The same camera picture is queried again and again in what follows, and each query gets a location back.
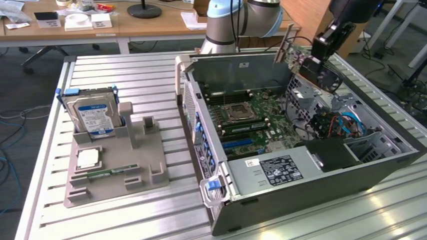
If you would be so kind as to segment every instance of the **motherboard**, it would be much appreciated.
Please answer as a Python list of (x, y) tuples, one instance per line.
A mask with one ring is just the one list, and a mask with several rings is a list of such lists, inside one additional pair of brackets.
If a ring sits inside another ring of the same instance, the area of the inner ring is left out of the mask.
[(291, 149), (302, 141), (283, 98), (270, 90), (214, 94), (206, 102), (229, 160)]

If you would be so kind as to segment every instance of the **slotted metal surface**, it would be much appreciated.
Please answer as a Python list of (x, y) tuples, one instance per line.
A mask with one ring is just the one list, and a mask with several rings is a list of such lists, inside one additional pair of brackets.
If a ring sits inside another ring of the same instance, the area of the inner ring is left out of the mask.
[[(67, 168), (74, 124), (54, 101), (17, 239), (285, 240), (422, 239), (427, 236), (427, 161), (424, 157), (374, 188), (241, 231), (213, 237), (174, 94), (175, 57), (165, 52), (79, 57), (65, 63), (62, 88), (113, 83), (135, 116), (161, 124), (171, 183), (167, 187), (66, 208)], [(339, 57), (333, 63), (427, 145), (426, 129)]]

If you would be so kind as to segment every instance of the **blue cable on floor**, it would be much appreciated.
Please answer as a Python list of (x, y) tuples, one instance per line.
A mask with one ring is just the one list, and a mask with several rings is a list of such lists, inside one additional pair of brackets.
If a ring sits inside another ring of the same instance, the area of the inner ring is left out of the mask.
[(6, 162), (6, 164), (9, 164), (9, 166), (13, 169), (13, 173), (14, 173), (14, 177), (17, 180), (17, 185), (18, 185), (18, 196), (15, 198), (15, 201), (7, 206), (7, 208), (0, 212), (0, 217), (2, 215), (9, 211), (9, 209), (19, 202), (21, 198), (22, 198), (22, 184), (21, 184), (21, 180), (19, 180), (19, 176), (17, 174), (17, 170), (15, 170), (15, 166), (13, 164), (13, 162), (10, 162), (5, 157), (0, 157), (0, 160)]
[(23, 139), (23, 137), (25, 137), (25, 135), (26, 135), (26, 127), (25, 127), (23, 125), (21, 125), (21, 124), (13, 124), (13, 123), (7, 123), (7, 122), (5, 122), (5, 121), (0, 121), (0, 124), (5, 124), (5, 125), (9, 125), (9, 126), (14, 126), (14, 127), (21, 127), (21, 128), (22, 128), (22, 135), (21, 135), (21, 137), (19, 137), (10, 145), (2, 147), (2, 149), (5, 150), (5, 149), (7, 149), (7, 148), (13, 147), (13, 145), (17, 144), (17, 143)]

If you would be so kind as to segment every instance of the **black lamp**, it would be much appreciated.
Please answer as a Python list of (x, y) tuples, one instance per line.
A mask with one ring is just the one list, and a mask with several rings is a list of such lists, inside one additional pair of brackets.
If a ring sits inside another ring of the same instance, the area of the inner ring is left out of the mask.
[(146, 4), (146, 0), (141, 0), (141, 4), (127, 8), (127, 13), (139, 19), (154, 19), (161, 16), (162, 9), (155, 5)]

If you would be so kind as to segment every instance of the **gray carpet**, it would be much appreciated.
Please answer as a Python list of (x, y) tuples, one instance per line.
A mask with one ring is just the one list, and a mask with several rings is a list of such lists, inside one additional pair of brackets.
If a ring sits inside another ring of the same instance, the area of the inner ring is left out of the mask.
[[(374, 18), (367, 31), (374, 33), (379, 26), (385, 15)], [(398, 24), (397, 21), (387, 27), (386, 32), (381, 36), (381, 40), (374, 46), (377, 49), (382, 45), (382, 40), (387, 37), (391, 29)], [(201, 47), (203, 40), (181, 40), (181, 41), (161, 41), (155, 48), (151, 50), (155, 42), (146, 42), (142, 45), (137, 45), (141, 50), (134, 52), (167, 52), (167, 51), (186, 51), (193, 50), (195, 47)], [(385, 64), (394, 63), (405, 69), (408, 74), (413, 73), (413, 69), (408, 67), (410, 61), (416, 57), (417, 53), (427, 44), (426, 35), (421, 34), (413, 29), (408, 29), (405, 35), (394, 46), (395, 56), (386, 55), (382, 62)], [(65, 50), (77, 56), (87, 55), (110, 55), (119, 54), (119, 46), (114, 43), (103, 43), (101, 50), (93, 49), (90, 44), (65, 46)], [(35, 53), (41, 47), (30, 47), (30, 53)], [(58, 80), (62, 72), (63, 56), (59, 52), (53, 51), (43, 56), (31, 67), (35, 70), (35, 74), (29, 76), (23, 73), (21, 63), (30, 57), (30, 54), (19, 52), (18, 48), (10, 48), (7, 55), (0, 57), (0, 112), (6, 110), (23, 110), (39, 105), (47, 105), (53, 103), (55, 96), (55, 89), (58, 86)], [(381, 67), (375, 62), (370, 62), (359, 54), (354, 54), (347, 58), (351, 65), (361, 71), (367, 73), (371, 70)], [(383, 81), (393, 78), (387, 75), (387, 69), (377, 71), (369, 76), (371, 79)], [(427, 69), (424, 71), (421, 80), (427, 79)], [(49, 109), (34, 112), (31, 116), (38, 116), (49, 112)], [(9, 121), (10, 123), (21, 123), (22, 119)], [(39, 147), (43, 139), (45, 128), (47, 124), (47, 118), (29, 120), (26, 123), (26, 136), (17, 145), (9, 148), (7, 154), (10, 160), (14, 162), (17, 172), (22, 184), (22, 197), (19, 203), (14, 206), (15, 209), (23, 208), (26, 194), (34, 174), (35, 162), (39, 154)], [(13, 132), (14, 127), (0, 124), (0, 140), (3, 140)], [(7, 182), (0, 186), (0, 209), (6, 208), (17, 197), (18, 189), (13, 175), (9, 177)], [(21, 212), (10, 212), (0, 215), (0, 239), (14, 239), (17, 234), (17, 228), (21, 220)]]

